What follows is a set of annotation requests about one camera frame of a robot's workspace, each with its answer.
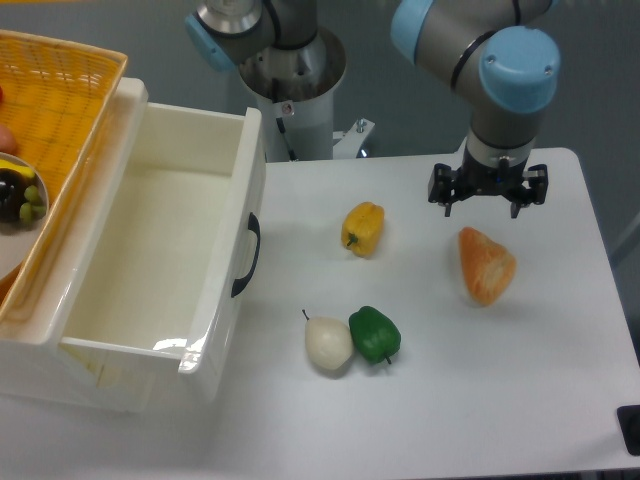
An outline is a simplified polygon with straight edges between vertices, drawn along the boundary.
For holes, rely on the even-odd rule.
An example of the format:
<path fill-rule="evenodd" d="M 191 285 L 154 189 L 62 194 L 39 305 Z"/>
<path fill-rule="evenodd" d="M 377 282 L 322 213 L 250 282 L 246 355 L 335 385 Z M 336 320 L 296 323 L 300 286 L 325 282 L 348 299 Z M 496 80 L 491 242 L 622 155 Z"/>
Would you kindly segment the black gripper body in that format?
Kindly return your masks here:
<path fill-rule="evenodd" d="M 481 141 L 467 140 L 462 164 L 455 171 L 454 197 L 512 197 L 522 187 L 526 161 L 527 157 L 518 149 L 498 149 Z"/>

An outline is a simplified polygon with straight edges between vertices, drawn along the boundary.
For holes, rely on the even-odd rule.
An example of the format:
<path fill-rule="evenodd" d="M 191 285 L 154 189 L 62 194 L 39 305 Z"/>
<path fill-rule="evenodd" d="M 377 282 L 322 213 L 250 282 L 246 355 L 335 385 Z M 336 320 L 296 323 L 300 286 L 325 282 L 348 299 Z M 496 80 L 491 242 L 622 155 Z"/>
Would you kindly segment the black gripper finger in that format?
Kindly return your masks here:
<path fill-rule="evenodd" d="M 546 201 L 548 191 L 548 168 L 546 164 L 534 165 L 522 173 L 519 185 L 509 191 L 510 215 L 512 219 L 519 216 L 523 208 L 530 205 L 542 205 Z"/>
<path fill-rule="evenodd" d="M 450 217 L 452 207 L 460 200 L 460 169 L 453 169 L 444 163 L 436 163 L 428 184 L 428 202 L 444 209 L 444 216 Z"/>

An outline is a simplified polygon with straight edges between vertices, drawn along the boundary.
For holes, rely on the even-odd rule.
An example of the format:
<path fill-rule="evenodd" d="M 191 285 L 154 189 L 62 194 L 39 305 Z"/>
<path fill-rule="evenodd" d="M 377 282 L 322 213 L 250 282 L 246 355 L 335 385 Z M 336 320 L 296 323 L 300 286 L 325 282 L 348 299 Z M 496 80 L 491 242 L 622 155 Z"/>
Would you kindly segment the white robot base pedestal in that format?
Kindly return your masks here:
<path fill-rule="evenodd" d="M 240 78 L 262 114 L 267 161 L 367 155 L 365 144 L 374 122 L 360 117 L 347 130 L 334 128 L 334 93 L 345 72 L 342 43 L 322 27 L 300 49 L 269 47 L 240 65 Z"/>

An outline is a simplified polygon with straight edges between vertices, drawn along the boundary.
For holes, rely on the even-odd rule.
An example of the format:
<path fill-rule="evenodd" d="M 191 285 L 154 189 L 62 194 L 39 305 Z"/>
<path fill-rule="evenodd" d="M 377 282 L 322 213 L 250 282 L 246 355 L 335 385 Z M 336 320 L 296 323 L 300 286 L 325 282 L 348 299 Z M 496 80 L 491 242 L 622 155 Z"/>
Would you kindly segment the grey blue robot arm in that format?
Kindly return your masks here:
<path fill-rule="evenodd" d="M 499 196 L 511 212 L 544 203 L 545 165 L 528 162 L 558 83 L 556 43 L 530 22 L 549 1 L 403 1 L 390 37 L 412 65 L 472 108 L 462 162 L 433 169 L 428 199 L 445 209 Z M 313 1 L 205 1 L 185 27 L 213 69 L 235 70 L 263 116 L 272 162 L 336 157 L 333 94 L 346 71 L 340 40 Z"/>

